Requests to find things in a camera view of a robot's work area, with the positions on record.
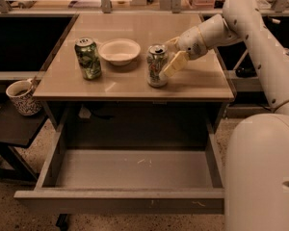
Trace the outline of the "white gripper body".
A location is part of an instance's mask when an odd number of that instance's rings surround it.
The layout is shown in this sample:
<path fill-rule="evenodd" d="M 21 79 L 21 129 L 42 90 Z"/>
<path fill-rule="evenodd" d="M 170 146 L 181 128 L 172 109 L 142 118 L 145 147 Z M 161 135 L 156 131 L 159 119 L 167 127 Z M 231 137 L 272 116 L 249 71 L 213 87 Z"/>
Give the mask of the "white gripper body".
<path fill-rule="evenodd" d="M 208 52 L 198 26 L 185 31 L 178 40 L 178 48 L 188 54 L 190 60 L 196 60 Z"/>

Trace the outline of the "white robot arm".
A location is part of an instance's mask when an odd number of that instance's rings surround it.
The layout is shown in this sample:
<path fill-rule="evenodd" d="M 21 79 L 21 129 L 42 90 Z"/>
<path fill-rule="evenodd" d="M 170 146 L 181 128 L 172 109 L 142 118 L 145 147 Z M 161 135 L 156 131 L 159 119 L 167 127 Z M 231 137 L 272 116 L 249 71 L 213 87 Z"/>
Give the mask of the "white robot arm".
<path fill-rule="evenodd" d="M 289 54 L 263 22 L 256 0 L 225 0 L 223 11 L 168 41 L 172 76 L 215 46 L 242 41 L 271 108 L 240 122 L 224 170 L 226 231 L 289 231 Z"/>

